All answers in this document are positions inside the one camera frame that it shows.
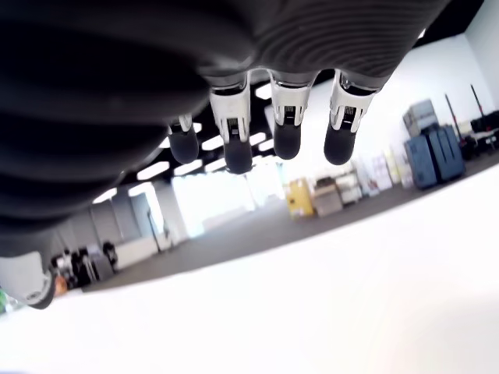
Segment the white wall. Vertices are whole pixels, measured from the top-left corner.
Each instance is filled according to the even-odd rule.
[[[459,122],[480,116],[470,84],[485,112],[494,110],[486,81],[464,35],[451,37],[410,51],[383,90],[374,98],[356,137],[354,159],[369,159],[390,147],[402,148],[409,135],[402,116],[409,106],[431,99],[441,124],[452,123],[445,100],[449,96]],[[323,154],[331,82],[315,86],[302,128],[302,148],[293,166],[309,175],[329,166]],[[271,107],[265,109],[272,121]]]
[[[499,1],[485,0],[465,34],[499,109]]]
[[[154,183],[154,189],[156,190],[157,201],[159,202],[163,218],[170,231],[174,245],[187,240],[189,234],[187,233],[172,185],[163,181],[157,181]]]
[[[145,213],[143,216],[141,215],[143,210],[147,212],[147,201],[145,202],[146,207],[142,206],[141,203],[142,200],[136,202],[136,206],[143,208],[137,211],[137,219],[142,220],[140,226],[144,233],[137,226],[137,220],[134,217],[136,212],[133,210],[127,190],[122,189],[112,200],[91,205],[60,224],[56,228],[58,240],[55,241],[52,254],[62,253],[66,247],[70,250],[76,250],[107,240],[117,245],[137,240],[142,236],[151,236],[147,215]],[[95,227],[92,224],[90,211],[94,217]]]

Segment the robotic hand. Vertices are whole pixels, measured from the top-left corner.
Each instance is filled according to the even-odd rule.
[[[336,72],[324,142],[324,155],[332,164],[344,164],[352,156],[360,121],[377,92],[356,86],[341,71]]]
[[[4,0],[0,288],[50,304],[54,227],[166,136],[178,162],[195,160],[192,115],[208,101],[228,169],[249,171],[251,69],[270,73],[284,159],[318,72],[335,69],[324,154],[345,163],[373,96],[449,1]]]
[[[274,150],[284,160],[291,160],[299,152],[303,116],[318,73],[269,71],[275,119]]]
[[[224,79],[224,85],[212,86],[210,103],[215,124],[224,140],[227,169],[234,174],[251,170],[250,82],[248,73]]]
[[[168,139],[173,157],[181,164],[197,159],[199,147],[192,115],[181,115],[168,126]]]

